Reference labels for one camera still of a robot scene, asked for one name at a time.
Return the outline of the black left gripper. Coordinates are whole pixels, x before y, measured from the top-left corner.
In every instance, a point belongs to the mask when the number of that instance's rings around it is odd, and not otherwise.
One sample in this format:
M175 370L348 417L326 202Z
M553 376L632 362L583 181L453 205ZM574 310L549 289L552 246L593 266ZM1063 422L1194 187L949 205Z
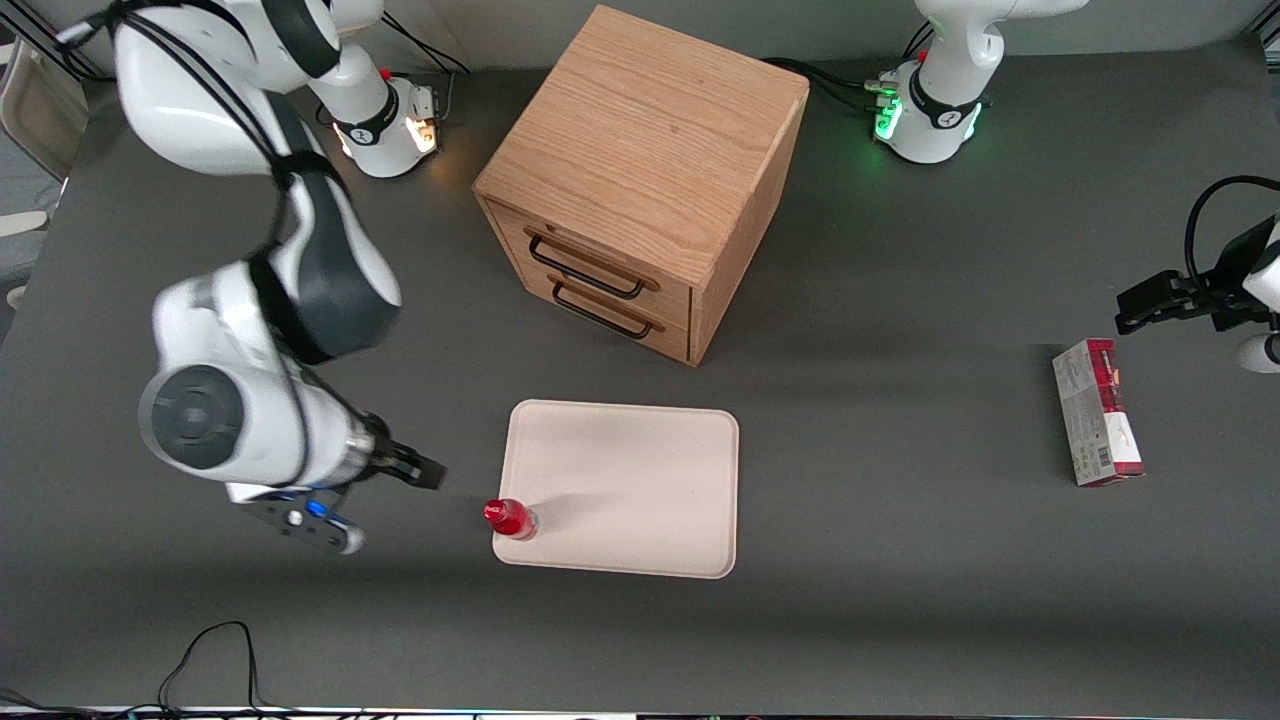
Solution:
M1226 242L1215 265L1204 273L1204 283L1213 300L1210 319L1216 332L1271 323L1274 313L1245 291L1243 283L1262 258L1275 225L1275 219L1265 219ZM1120 336L1133 334L1155 323L1201 316L1201 292L1176 270L1158 272L1124 290L1115 300L1115 327Z

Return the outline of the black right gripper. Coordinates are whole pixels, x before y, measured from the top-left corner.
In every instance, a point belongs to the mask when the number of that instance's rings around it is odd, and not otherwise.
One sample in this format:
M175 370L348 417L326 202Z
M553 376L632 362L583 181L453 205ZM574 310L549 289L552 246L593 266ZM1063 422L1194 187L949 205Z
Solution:
M419 489L440 489L447 468L416 450L396 445L389 425L374 413L362 413L364 429L372 437L362 480L390 477Z

